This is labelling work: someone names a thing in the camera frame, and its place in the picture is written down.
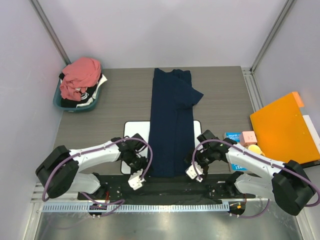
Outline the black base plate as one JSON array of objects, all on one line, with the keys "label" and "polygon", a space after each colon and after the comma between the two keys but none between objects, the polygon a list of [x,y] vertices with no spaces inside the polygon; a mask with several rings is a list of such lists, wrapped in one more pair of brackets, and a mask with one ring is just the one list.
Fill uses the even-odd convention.
[{"label": "black base plate", "polygon": [[231,187],[229,174],[208,174],[202,182],[188,176],[147,177],[143,187],[133,190],[128,183],[128,175],[99,175],[98,179],[106,184],[103,197],[109,194],[111,201],[124,199],[132,205],[178,205],[204,204],[222,199],[253,199],[249,193],[240,193]]}]

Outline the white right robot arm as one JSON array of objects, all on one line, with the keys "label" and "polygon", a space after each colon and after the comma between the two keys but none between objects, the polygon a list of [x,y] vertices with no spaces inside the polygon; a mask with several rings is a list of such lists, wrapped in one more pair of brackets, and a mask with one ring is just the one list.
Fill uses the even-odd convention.
[{"label": "white right robot arm", "polygon": [[235,171],[221,187],[212,188],[216,197],[241,198],[245,195],[263,197],[274,201],[286,213],[297,216],[305,207],[319,205],[310,203],[319,188],[314,185],[303,167],[296,161],[285,163],[254,153],[240,143],[225,138],[220,140],[210,130],[197,137],[199,144],[186,155],[188,168],[185,173],[190,179],[202,182],[206,170],[214,161],[236,164],[250,173]]}]

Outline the white mat with black border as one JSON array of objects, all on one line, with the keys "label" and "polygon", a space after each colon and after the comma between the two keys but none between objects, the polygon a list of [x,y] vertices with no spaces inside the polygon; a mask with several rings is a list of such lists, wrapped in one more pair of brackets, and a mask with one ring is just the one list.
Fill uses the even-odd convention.
[{"label": "white mat with black border", "polygon": [[[193,121],[194,128],[194,146],[200,142],[197,137],[202,133],[201,123],[198,120]],[[146,142],[149,140],[150,122],[149,121],[127,121],[124,124],[124,136],[132,137],[139,134]],[[121,162],[120,171],[123,175],[130,175],[131,168],[124,162]]]}]

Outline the pink crumpled t-shirt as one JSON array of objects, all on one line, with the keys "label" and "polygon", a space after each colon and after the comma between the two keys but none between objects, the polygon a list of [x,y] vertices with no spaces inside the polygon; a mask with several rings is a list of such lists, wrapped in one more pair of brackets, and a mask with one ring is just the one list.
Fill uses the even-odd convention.
[{"label": "pink crumpled t-shirt", "polygon": [[62,74],[64,77],[59,86],[61,97],[79,102],[87,88],[95,86],[100,79],[101,63],[94,58],[81,57],[67,65]]}]

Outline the yellow mug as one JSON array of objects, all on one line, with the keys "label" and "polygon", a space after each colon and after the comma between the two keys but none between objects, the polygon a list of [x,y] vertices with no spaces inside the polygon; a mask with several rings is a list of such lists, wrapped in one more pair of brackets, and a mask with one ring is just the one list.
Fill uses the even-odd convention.
[{"label": "yellow mug", "polygon": [[263,153],[263,151],[260,149],[260,147],[256,144],[251,144],[251,145],[248,145],[246,147],[249,151],[253,152],[253,153],[256,153],[258,155],[262,155],[262,156],[265,156],[265,154]]}]

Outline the grey white panel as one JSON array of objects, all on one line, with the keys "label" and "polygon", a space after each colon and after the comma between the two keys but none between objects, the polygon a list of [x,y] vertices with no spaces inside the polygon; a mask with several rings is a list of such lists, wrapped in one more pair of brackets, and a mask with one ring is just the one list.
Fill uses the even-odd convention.
[{"label": "grey white panel", "polygon": [[306,108],[300,107],[299,109],[300,109],[302,117],[305,121],[305,124],[310,132],[310,135],[313,139],[313,142],[314,142],[318,152],[320,152],[320,136],[318,135],[318,132],[316,131],[316,128],[315,128],[309,114],[307,113]]}]

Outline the pink cube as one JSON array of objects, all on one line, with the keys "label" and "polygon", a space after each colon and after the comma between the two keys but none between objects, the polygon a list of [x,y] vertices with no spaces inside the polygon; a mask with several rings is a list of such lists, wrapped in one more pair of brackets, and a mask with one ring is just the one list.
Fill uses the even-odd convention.
[{"label": "pink cube", "polygon": [[242,131],[239,136],[239,142],[242,146],[247,147],[257,144],[258,141],[254,131]]}]

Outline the navy blue t-shirt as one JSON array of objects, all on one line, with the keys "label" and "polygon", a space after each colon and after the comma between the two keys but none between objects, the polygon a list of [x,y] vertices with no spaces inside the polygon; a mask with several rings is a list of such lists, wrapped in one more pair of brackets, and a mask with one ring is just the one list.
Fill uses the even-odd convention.
[{"label": "navy blue t-shirt", "polygon": [[154,69],[148,136],[152,177],[181,176],[190,167],[188,154],[195,148],[193,108],[203,96],[193,88],[189,70]]}]

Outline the teal laundry basket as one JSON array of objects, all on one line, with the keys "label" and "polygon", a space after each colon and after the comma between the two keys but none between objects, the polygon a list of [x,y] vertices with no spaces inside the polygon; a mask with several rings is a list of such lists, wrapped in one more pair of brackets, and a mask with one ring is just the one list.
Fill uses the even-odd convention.
[{"label": "teal laundry basket", "polygon": [[82,113],[94,110],[98,102],[102,85],[107,82],[107,78],[101,73],[97,84],[93,87],[89,87],[85,93],[81,94],[81,101],[74,101],[62,98],[60,85],[63,82],[64,77],[65,75],[61,72],[53,96],[53,105],[60,110],[70,113]]}]

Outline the colourful picture book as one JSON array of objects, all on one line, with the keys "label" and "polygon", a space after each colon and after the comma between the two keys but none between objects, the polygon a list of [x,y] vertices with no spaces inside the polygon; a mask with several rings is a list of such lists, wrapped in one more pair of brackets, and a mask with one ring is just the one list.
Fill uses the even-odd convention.
[{"label": "colourful picture book", "polygon": [[[225,132],[223,135],[223,138],[229,138],[233,141],[236,141],[237,143],[240,142],[240,132]],[[242,172],[248,172],[248,170],[245,167],[242,167],[238,164],[230,163],[229,168],[231,172],[235,171],[242,171]]]}]

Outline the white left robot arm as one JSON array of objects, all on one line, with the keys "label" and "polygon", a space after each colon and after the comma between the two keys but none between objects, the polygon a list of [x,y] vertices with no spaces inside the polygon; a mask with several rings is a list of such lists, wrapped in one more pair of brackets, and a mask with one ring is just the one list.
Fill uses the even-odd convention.
[{"label": "white left robot arm", "polygon": [[67,149],[60,145],[35,171],[43,186],[41,198],[46,202],[66,193],[81,193],[100,200],[106,195],[106,183],[99,174],[85,174],[83,171],[118,161],[125,162],[131,168],[127,182],[136,191],[143,187],[153,160],[152,155],[140,155],[145,148],[150,148],[150,145],[138,133],[132,137],[115,137],[103,144],[82,149]]}]

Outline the orange board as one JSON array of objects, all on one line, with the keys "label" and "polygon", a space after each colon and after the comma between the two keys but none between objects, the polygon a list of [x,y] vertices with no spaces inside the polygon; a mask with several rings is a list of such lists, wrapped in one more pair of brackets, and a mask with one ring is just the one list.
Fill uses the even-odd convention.
[{"label": "orange board", "polygon": [[294,91],[250,115],[257,144],[266,157],[301,165],[320,159],[300,107],[305,107],[304,102]]}]

